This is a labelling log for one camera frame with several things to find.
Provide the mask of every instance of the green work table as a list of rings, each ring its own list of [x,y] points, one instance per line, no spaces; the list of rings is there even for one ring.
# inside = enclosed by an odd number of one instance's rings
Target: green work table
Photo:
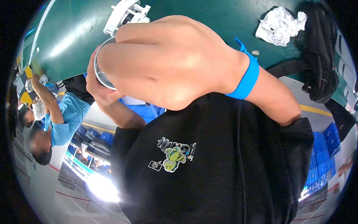
[[[103,33],[113,9],[119,0],[52,0],[39,11],[29,26],[22,48],[22,65],[29,63],[38,74],[45,73],[55,83],[87,72],[90,55],[95,48],[110,38]],[[297,16],[301,0],[143,0],[150,5],[147,17],[151,21],[168,15],[189,16],[213,29],[231,47],[239,49],[234,37],[239,38],[248,52],[256,56],[263,68],[286,59],[300,57],[293,41],[279,47],[255,37],[259,20],[277,6],[283,6]],[[336,96],[344,106],[344,95]]]

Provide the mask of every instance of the black bag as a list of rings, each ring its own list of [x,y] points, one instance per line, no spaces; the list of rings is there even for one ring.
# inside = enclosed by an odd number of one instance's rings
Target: black bag
[[[310,99],[324,104],[336,91],[339,78],[334,66],[337,30],[330,14],[320,3],[304,3],[302,10],[307,15],[305,31],[296,39],[304,41],[303,59],[285,61],[267,69],[276,78],[305,70],[302,90]]]

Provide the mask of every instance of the finger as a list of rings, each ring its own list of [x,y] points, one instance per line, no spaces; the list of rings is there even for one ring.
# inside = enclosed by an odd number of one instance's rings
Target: finger
[[[94,67],[94,61],[95,61],[95,56],[96,53],[98,51],[98,49],[100,48],[100,45],[97,46],[97,48],[95,49],[95,51],[91,54],[91,57],[89,59],[89,63],[88,63],[88,67],[87,67],[87,76],[86,76],[86,82],[89,83],[91,81],[93,81],[93,78],[95,75],[95,67]]]

